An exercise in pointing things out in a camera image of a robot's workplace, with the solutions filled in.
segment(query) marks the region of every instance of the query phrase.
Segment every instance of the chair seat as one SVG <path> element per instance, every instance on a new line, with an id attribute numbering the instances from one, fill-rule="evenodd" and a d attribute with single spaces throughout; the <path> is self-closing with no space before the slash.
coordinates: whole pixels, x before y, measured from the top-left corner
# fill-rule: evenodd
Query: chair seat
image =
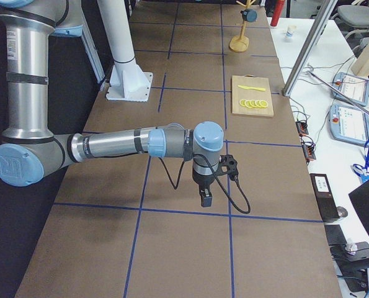
<path id="1" fill-rule="evenodd" d="M 369 28 L 369 7 L 341 5 L 337 8 L 340 19 L 355 28 Z"/>

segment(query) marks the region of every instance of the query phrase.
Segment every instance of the gray chair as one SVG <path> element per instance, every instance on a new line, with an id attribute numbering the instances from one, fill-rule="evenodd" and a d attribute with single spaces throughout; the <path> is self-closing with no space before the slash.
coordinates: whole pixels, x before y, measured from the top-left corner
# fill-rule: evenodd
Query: gray chair
<path id="1" fill-rule="evenodd" d="M 337 17 L 353 28 L 345 39 L 356 33 L 369 33 L 369 1 L 368 6 L 341 5 L 337 8 L 337 14 L 334 14 L 331 19 L 334 20 Z"/>

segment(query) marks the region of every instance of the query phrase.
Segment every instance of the white table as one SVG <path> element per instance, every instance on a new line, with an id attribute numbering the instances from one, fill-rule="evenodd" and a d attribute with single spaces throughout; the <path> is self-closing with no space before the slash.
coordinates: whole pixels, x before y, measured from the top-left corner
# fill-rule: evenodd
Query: white table
<path id="1" fill-rule="evenodd" d="M 271 28 L 272 38 L 285 82 L 291 72 L 290 68 L 285 67 L 293 67 L 295 64 L 313 21 L 309 19 L 281 18 L 278 25 L 275 28 Z M 294 36 L 290 40 L 285 36 L 289 25 L 297 26 Z M 318 44 L 313 48 L 308 63 L 313 67 L 332 66 L 345 62 L 351 56 L 353 56 L 353 53 L 350 47 L 336 23 L 330 20 Z M 349 60 L 340 71 L 348 71 L 348 73 L 352 74 L 350 66 L 355 59 Z M 324 81 L 331 82 L 339 68 L 340 65 L 333 68 L 315 69 L 314 73 Z M 302 74 L 300 78 L 312 83 L 319 83 L 311 78 L 310 75 Z M 327 86 L 315 86 L 305 81 L 297 81 L 290 97 L 303 105 L 305 112 L 311 116 L 308 120 L 308 131 L 309 136 L 316 142 L 318 133 L 324 125 L 326 114 L 333 102 L 331 91 Z M 340 101 L 335 101 L 335 103 L 344 104 Z M 326 122 L 320 132 L 315 154 L 316 160 L 310 162 L 308 171 L 310 173 L 327 174 L 336 205 L 346 208 L 349 213 L 347 218 L 335 222 L 335 224 L 340 224 L 347 242 L 369 243 L 369 236 L 349 199 L 349 193 L 361 185 L 359 177 L 353 173 L 350 166 L 354 163 L 364 164 L 363 147 L 334 140 L 329 132 L 329 124 Z M 339 283 L 343 297 L 350 297 L 345 281 L 340 280 Z M 357 295 L 358 297 L 363 297 L 365 293 L 359 292 Z"/>

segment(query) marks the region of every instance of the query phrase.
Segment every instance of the red cylinder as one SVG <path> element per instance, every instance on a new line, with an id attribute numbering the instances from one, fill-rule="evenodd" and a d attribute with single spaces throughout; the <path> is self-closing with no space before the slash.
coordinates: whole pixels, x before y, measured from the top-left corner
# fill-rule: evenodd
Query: red cylinder
<path id="1" fill-rule="evenodd" d="M 273 10 L 273 16 L 270 24 L 272 27 L 275 27 L 278 24 L 278 20 L 281 16 L 284 5 L 285 0 L 277 0 L 277 3 L 275 3 L 275 9 Z"/>

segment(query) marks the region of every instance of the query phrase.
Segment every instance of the wooden round base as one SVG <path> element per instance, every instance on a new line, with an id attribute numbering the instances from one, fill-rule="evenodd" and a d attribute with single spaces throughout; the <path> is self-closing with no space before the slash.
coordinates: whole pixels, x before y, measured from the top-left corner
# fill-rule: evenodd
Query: wooden round base
<path id="1" fill-rule="evenodd" d="M 245 52 L 248 46 L 249 39 L 246 36 L 240 38 L 239 35 L 235 35 L 229 42 L 229 49 L 236 53 Z"/>

